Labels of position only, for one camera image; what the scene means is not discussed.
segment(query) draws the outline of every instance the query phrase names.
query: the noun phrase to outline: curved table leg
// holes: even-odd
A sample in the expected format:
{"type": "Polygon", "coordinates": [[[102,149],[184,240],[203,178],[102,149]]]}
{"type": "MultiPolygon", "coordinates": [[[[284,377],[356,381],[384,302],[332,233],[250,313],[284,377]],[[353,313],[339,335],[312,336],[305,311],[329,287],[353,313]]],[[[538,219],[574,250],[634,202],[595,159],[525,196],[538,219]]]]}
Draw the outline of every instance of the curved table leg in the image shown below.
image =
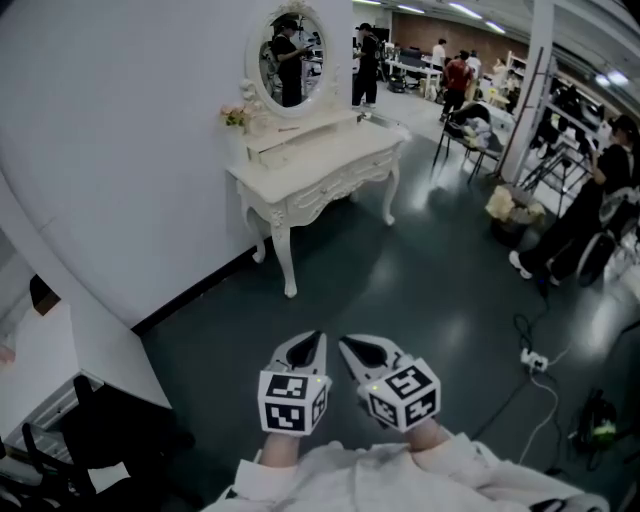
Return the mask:
{"type": "Polygon", "coordinates": [[[391,215],[391,203],[398,191],[398,184],[400,183],[400,168],[398,162],[393,164],[391,173],[389,174],[389,185],[387,185],[387,192],[384,195],[384,202],[382,203],[382,217],[387,223],[387,226],[393,226],[396,219],[391,215]]]}
{"type": "Polygon", "coordinates": [[[297,295],[298,287],[296,286],[296,276],[293,272],[293,261],[291,259],[291,230],[271,225],[271,235],[273,237],[273,247],[276,250],[276,255],[284,274],[284,294],[292,299],[297,295]]]}
{"type": "Polygon", "coordinates": [[[258,229],[258,225],[256,224],[256,213],[253,209],[247,204],[244,199],[241,199],[242,202],[242,218],[244,219],[244,223],[251,233],[253,240],[256,244],[256,252],[253,254],[253,260],[256,263],[262,263],[264,261],[265,250],[264,250],[264,240],[262,239],[262,235],[260,234],[260,230],[258,229]]]}

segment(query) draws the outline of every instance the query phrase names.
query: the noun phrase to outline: person in red shirt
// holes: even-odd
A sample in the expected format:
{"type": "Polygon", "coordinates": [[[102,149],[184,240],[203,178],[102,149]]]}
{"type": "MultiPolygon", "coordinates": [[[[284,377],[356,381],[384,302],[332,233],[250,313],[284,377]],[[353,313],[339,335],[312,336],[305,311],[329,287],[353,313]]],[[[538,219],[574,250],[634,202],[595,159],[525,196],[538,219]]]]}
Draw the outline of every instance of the person in red shirt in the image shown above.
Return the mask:
{"type": "Polygon", "coordinates": [[[447,92],[444,98],[444,109],[440,116],[440,121],[444,122],[453,107],[453,110],[459,110],[464,103],[464,95],[467,87],[473,80],[473,70],[467,64],[469,52],[462,50],[460,58],[454,59],[444,68],[444,77],[447,81],[447,92]]]}

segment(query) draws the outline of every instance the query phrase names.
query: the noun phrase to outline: person in black clothing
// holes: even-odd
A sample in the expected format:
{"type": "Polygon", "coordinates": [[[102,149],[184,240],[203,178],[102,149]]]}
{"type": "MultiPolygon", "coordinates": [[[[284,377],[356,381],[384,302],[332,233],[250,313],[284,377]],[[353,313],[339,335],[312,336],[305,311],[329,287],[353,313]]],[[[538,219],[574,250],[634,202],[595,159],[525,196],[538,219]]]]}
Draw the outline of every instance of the person in black clothing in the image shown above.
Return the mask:
{"type": "Polygon", "coordinates": [[[280,25],[281,32],[271,43],[271,51],[280,63],[278,76],[282,82],[282,106],[295,107],[302,103],[302,60],[306,48],[297,48],[291,38],[298,31],[294,20],[284,20],[280,25]]]}
{"type": "Polygon", "coordinates": [[[353,84],[352,105],[359,107],[362,96],[366,93],[365,105],[374,107],[378,96],[378,60],[380,59],[378,39],[368,23],[360,25],[360,34],[362,48],[355,56],[356,59],[360,59],[360,70],[353,84]]]}
{"type": "Polygon", "coordinates": [[[509,254],[509,262],[524,279],[531,279],[532,272],[553,258],[553,263],[548,265],[549,282],[558,286],[562,279],[575,272],[593,235],[607,229],[616,240],[620,239],[624,225],[636,213],[635,208],[623,204],[611,221],[602,226],[600,207],[607,196],[625,187],[635,188],[640,183],[636,172],[640,136],[630,117],[623,115],[615,121],[611,142],[601,155],[593,152],[593,177],[582,186],[573,204],[538,245],[521,254],[516,251],[509,254]]]}

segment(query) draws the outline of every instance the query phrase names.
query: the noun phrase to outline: power strip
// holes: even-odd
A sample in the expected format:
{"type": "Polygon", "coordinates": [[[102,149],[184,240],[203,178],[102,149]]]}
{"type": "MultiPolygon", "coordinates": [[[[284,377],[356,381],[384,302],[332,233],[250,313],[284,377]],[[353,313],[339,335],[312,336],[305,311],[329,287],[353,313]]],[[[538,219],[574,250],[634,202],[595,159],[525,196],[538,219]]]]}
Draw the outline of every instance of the power strip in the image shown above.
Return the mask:
{"type": "Polygon", "coordinates": [[[520,362],[529,368],[530,373],[545,373],[549,368],[549,359],[523,348],[520,354],[520,362]]]}

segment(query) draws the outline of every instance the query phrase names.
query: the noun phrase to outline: ceiling light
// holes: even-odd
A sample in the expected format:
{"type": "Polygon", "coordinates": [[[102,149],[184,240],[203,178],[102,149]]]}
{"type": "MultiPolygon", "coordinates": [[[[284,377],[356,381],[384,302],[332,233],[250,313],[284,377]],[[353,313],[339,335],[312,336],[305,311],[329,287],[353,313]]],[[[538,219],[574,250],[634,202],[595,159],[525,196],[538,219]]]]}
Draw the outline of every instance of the ceiling light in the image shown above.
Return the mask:
{"type": "Polygon", "coordinates": [[[496,32],[498,32],[500,34],[506,34],[507,33],[505,29],[503,29],[502,27],[499,27],[498,25],[496,25],[493,21],[487,21],[486,23],[493,30],[495,30],[496,32]]]}
{"type": "Polygon", "coordinates": [[[475,18],[477,20],[482,19],[482,16],[480,16],[477,12],[473,12],[471,9],[467,9],[464,5],[452,4],[451,2],[449,2],[449,5],[454,9],[458,9],[460,12],[465,13],[467,16],[471,16],[472,18],[475,18]]]}
{"type": "Polygon", "coordinates": [[[604,75],[596,76],[596,82],[601,87],[609,87],[611,85],[611,82],[609,82],[609,79],[604,75]]]}
{"type": "Polygon", "coordinates": [[[416,9],[415,7],[409,7],[408,5],[399,5],[400,9],[404,9],[405,11],[417,12],[418,14],[424,14],[422,9],[416,9]]]}
{"type": "Polygon", "coordinates": [[[607,75],[607,78],[612,84],[616,85],[627,85],[629,83],[627,77],[620,73],[620,71],[612,71],[607,75]]]}

